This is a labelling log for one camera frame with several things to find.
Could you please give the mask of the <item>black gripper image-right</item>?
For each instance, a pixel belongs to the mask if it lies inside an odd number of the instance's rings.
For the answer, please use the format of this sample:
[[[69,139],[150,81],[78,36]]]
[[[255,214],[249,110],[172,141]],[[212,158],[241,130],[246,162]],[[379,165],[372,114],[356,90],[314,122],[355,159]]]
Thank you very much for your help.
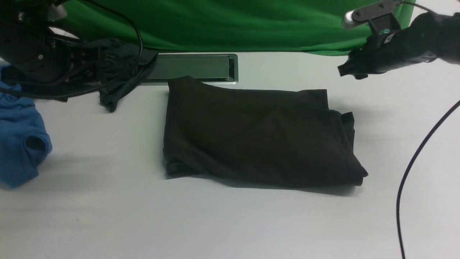
[[[351,75],[363,80],[369,75],[381,75],[436,59],[437,54],[424,42],[423,33],[396,32],[380,38],[370,36],[361,49],[350,51],[338,71],[341,77]]]

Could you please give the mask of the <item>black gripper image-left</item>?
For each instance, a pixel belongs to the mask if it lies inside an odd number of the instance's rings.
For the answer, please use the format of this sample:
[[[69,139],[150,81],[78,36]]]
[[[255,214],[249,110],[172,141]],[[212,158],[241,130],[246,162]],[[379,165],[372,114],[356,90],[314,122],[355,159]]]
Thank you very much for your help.
[[[102,78],[101,50],[58,43],[37,57],[33,69],[34,99],[59,100],[84,95],[106,82]]]

